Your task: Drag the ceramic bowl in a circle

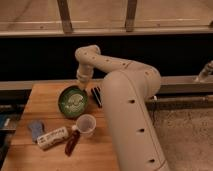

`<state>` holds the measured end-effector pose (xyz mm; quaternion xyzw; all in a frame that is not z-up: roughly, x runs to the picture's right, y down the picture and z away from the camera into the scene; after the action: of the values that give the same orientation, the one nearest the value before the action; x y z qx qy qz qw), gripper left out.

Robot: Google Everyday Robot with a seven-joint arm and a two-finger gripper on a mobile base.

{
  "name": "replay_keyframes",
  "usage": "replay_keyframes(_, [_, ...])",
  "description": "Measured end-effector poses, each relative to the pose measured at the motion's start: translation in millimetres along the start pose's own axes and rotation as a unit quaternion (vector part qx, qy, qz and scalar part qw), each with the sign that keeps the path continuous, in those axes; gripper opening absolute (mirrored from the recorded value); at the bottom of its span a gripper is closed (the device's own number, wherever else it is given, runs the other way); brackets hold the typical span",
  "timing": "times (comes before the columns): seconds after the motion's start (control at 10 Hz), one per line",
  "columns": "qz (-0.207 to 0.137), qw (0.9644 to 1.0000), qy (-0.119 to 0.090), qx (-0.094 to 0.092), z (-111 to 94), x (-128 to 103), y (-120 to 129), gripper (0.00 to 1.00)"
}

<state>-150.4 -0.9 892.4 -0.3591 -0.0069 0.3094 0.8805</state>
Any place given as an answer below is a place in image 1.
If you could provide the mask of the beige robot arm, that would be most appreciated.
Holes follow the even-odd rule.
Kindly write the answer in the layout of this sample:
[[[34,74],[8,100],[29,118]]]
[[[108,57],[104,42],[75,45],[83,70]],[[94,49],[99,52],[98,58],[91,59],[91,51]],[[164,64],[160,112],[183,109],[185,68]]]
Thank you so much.
[[[100,96],[120,171],[171,171],[145,105],[160,89],[159,71],[134,60],[104,56],[96,45],[78,48],[75,58],[82,89],[95,69],[106,73]]]

